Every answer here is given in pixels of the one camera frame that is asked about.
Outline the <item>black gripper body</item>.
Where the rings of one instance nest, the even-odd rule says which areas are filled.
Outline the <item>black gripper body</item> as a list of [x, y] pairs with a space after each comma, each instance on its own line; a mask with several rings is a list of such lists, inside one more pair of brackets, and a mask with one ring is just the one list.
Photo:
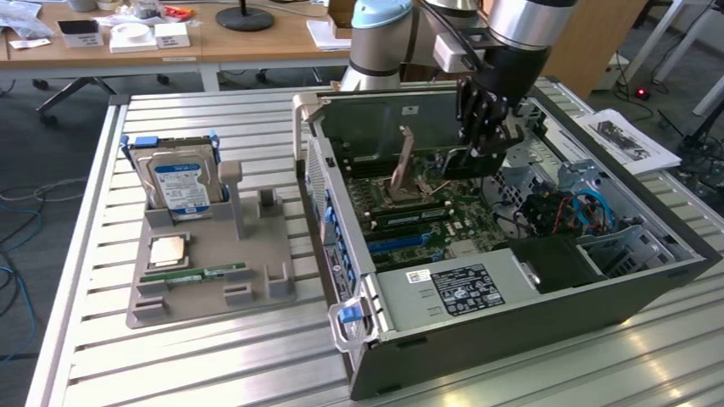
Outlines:
[[514, 108], [542, 71], [552, 47], [528, 51], [510, 46], [493, 47], [482, 56], [484, 70], [473, 81]]

